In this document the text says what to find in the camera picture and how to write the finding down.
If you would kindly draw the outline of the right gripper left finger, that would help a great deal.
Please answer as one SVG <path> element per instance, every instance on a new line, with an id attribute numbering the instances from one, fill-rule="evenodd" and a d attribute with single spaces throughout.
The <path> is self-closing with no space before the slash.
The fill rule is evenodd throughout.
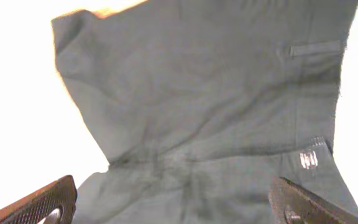
<path id="1" fill-rule="evenodd" d="M 0 224 L 71 224 L 76 200 L 75 182 L 66 175 L 0 209 Z"/>

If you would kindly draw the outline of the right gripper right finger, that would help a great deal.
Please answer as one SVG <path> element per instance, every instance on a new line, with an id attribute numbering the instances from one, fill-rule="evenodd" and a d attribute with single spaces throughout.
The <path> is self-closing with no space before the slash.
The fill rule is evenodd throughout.
<path id="1" fill-rule="evenodd" d="M 268 200 L 278 224 L 358 224 L 358 217 L 302 186 L 273 179 Z"/>

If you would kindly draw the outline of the black shorts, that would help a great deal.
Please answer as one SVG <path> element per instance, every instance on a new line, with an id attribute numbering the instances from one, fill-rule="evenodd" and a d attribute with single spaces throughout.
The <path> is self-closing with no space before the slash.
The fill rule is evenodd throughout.
<path id="1" fill-rule="evenodd" d="M 285 177 L 358 216 L 333 158 L 345 0 L 152 0 L 52 21 L 55 61 L 109 162 L 74 223 L 275 221 Z"/>

